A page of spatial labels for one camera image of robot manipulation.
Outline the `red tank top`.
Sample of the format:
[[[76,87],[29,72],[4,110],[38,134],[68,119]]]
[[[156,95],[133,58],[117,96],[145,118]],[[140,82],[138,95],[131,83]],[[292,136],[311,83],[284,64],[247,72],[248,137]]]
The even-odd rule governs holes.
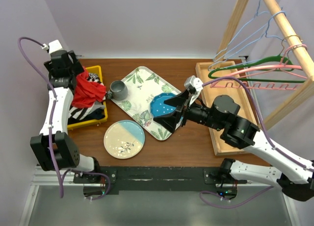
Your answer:
[[[103,102],[106,95],[106,87],[96,77],[83,68],[83,73],[76,77],[77,85],[71,106],[76,108],[89,108],[95,102]]]

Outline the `black white striped tank top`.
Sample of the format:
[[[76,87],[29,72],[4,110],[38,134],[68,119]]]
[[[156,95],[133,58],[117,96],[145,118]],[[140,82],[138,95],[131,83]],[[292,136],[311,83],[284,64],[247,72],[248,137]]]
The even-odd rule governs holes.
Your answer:
[[[90,76],[92,78],[96,78],[97,77],[100,80],[100,78],[99,78],[99,76],[97,74],[90,73]],[[88,114],[90,114],[91,112],[95,111],[98,108],[104,109],[103,102],[95,102],[89,108],[76,108],[76,107],[73,107],[73,106],[70,105],[68,118],[82,119],[82,118],[86,117]]]

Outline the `navy maroon-trimmed tank top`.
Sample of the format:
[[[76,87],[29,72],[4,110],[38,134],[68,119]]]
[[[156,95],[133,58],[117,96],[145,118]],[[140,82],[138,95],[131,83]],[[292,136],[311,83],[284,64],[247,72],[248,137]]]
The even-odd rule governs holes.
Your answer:
[[[104,110],[103,109],[96,109],[95,111],[88,114],[86,117],[82,119],[75,119],[75,118],[69,118],[68,119],[68,125],[78,124],[78,123],[84,123],[91,120],[101,120],[105,118]]]

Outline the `green plastic hanger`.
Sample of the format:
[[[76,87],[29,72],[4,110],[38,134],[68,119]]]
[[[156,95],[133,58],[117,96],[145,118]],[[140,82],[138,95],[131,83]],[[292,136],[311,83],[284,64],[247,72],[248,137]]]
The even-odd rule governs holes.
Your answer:
[[[262,64],[265,64],[265,63],[275,63],[274,66],[282,65],[282,67],[270,68],[269,65],[262,66]],[[303,83],[305,82],[304,80],[251,79],[251,78],[246,77],[246,73],[249,71],[248,69],[253,68],[254,71],[259,71],[259,73],[255,73],[252,75],[261,75],[268,72],[284,72],[284,73],[287,73],[296,77],[305,78],[304,76],[292,73],[293,70],[302,70],[300,66],[296,65],[296,68],[292,68],[292,66],[294,66],[294,64],[290,61],[288,57],[284,57],[279,54],[275,56],[269,56],[269,57],[266,57],[266,58],[263,58],[254,62],[247,62],[247,63],[242,63],[242,64],[238,64],[234,66],[217,68],[217,69],[211,70],[210,73],[208,74],[208,77],[210,79],[217,79],[216,76],[213,76],[213,74],[216,72],[242,68],[242,70],[238,71],[237,73],[233,72],[230,75],[224,75],[224,76],[235,76],[238,74],[244,74],[243,76],[238,77],[238,79],[241,81],[279,82],[279,83]]]

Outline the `thick pink plastic hanger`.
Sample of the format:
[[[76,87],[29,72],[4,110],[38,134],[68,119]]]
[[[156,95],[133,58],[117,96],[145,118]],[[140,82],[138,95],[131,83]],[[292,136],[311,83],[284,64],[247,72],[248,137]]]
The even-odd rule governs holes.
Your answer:
[[[217,68],[209,72],[208,77],[216,80],[223,79],[212,84],[212,88],[233,88],[242,89],[243,87],[227,76],[236,77],[248,89],[255,90],[279,90],[293,91],[306,81],[306,76],[301,75],[303,69],[299,65],[275,64],[265,66],[246,67],[237,70],[235,66]]]

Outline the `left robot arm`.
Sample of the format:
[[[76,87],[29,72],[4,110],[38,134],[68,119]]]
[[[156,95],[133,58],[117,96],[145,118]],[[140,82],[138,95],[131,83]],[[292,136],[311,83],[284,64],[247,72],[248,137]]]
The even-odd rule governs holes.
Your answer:
[[[43,127],[38,136],[31,137],[30,146],[43,171],[70,169],[96,183],[102,177],[98,161],[80,154],[67,129],[76,76],[84,71],[83,67],[72,50],[56,50],[50,57],[44,63],[49,72],[49,106]]]

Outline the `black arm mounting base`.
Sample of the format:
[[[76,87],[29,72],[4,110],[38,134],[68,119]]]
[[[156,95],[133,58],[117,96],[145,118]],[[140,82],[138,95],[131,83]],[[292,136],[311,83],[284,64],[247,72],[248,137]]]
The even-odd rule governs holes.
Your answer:
[[[218,172],[218,167],[101,167],[101,173],[109,177],[112,195],[121,191],[200,192],[234,185],[234,180]]]

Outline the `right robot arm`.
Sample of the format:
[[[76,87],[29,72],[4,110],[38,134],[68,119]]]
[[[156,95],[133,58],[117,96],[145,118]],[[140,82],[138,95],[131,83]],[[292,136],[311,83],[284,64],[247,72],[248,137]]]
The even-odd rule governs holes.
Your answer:
[[[288,197],[307,201],[314,196],[314,163],[267,139],[257,125],[238,115],[240,106],[227,95],[217,96],[211,107],[189,101],[187,90],[178,95],[162,93],[151,102],[153,120],[170,133],[187,120],[221,131],[226,144],[252,153],[269,166],[225,158],[218,175],[223,183],[246,180],[280,188]]]

